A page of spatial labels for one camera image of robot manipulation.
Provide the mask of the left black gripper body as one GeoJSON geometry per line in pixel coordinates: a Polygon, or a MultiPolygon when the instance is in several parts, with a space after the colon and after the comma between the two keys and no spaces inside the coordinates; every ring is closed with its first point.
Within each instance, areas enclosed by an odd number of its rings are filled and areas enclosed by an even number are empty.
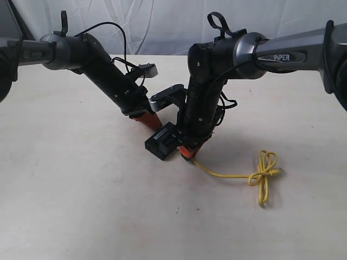
{"type": "Polygon", "coordinates": [[[121,109],[126,116],[135,116],[145,112],[152,113],[152,109],[147,97],[148,90],[144,86],[139,86],[135,91],[125,92],[125,107],[121,109]]]}

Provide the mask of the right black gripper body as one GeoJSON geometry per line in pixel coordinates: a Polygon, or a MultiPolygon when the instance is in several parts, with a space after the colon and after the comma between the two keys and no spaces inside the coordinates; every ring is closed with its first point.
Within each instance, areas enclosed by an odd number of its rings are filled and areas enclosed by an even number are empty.
{"type": "Polygon", "coordinates": [[[189,116],[186,110],[177,113],[179,140],[189,150],[195,150],[211,138],[217,125],[216,112],[207,111],[189,116]]]}

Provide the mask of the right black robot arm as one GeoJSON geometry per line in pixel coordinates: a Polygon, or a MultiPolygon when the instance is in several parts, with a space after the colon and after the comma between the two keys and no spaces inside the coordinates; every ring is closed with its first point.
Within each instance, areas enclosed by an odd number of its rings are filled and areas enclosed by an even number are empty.
{"type": "Polygon", "coordinates": [[[185,139],[180,153],[191,160],[222,121],[218,104],[228,80],[253,80],[265,73],[315,70],[324,89],[346,107],[346,25],[328,21],[321,29],[275,39],[241,30],[215,42],[196,43],[188,52],[190,79],[178,128],[185,139]]]}

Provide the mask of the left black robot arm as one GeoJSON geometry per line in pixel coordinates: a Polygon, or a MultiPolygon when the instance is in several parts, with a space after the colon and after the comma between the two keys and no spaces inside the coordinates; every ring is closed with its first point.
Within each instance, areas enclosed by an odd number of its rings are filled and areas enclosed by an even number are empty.
{"type": "Polygon", "coordinates": [[[17,68],[42,64],[50,70],[70,70],[86,75],[130,119],[157,131],[162,123],[151,109],[147,89],[136,84],[138,78],[148,79],[158,74],[153,63],[134,65],[125,59],[117,61],[132,69],[124,74],[114,64],[101,43],[91,34],[78,37],[49,34],[41,41],[1,38],[1,99],[8,95],[17,81],[17,68]]]}

